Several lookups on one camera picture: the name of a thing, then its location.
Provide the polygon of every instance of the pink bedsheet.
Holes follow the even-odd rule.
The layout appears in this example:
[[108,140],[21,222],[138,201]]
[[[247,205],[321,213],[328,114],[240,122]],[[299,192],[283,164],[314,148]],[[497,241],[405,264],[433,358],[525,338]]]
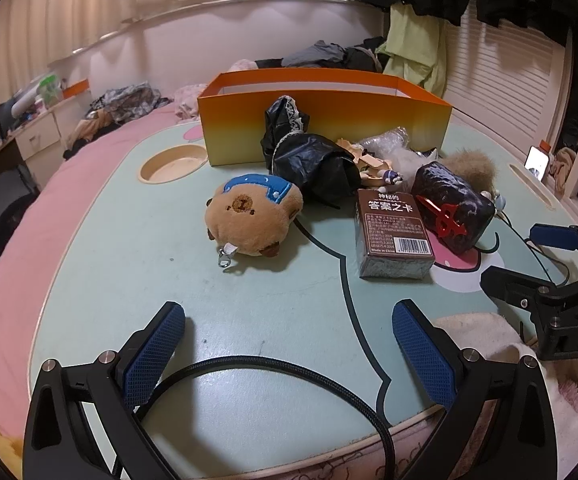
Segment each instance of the pink bedsheet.
[[22,436],[34,331],[62,255],[109,176],[141,140],[173,126],[175,104],[96,140],[53,175],[0,258],[0,431]]

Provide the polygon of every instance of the brown fur ball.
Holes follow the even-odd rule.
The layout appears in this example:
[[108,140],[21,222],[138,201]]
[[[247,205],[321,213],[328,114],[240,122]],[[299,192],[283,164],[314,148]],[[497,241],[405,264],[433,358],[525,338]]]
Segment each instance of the brown fur ball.
[[280,203],[267,198],[267,188],[238,184],[227,192],[220,186],[207,203],[205,223],[211,240],[220,246],[230,243],[250,256],[276,256],[287,237],[289,224],[303,209],[297,186]]
[[479,193],[495,190],[496,166],[486,153],[480,150],[458,150],[439,161],[447,170],[465,179]]

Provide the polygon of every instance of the brown card box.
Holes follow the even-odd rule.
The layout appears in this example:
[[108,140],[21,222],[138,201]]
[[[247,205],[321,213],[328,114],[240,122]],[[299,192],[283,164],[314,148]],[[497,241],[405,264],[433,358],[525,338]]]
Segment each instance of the brown card box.
[[355,246],[361,278],[421,279],[434,264],[434,251],[408,193],[359,189]]

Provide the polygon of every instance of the white shutter door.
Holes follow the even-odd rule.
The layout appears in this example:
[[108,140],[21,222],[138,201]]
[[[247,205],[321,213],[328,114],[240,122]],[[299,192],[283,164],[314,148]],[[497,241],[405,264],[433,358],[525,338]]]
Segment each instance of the white shutter door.
[[[444,99],[484,124],[496,141],[524,158],[531,145],[559,128],[559,96],[567,92],[565,48],[533,28],[476,19],[471,0],[461,27],[447,24]],[[566,72],[566,84],[563,75]]]

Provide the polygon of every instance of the red sword emblem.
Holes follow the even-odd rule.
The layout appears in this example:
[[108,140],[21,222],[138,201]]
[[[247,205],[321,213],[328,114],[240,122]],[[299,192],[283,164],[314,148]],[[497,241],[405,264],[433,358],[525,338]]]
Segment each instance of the red sword emblem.
[[454,236],[467,234],[467,229],[465,229],[464,225],[454,220],[454,215],[458,210],[457,204],[443,204],[441,207],[438,207],[424,196],[416,195],[416,199],[436,215],[436,234],[438,238],[445,238],[452,232]]

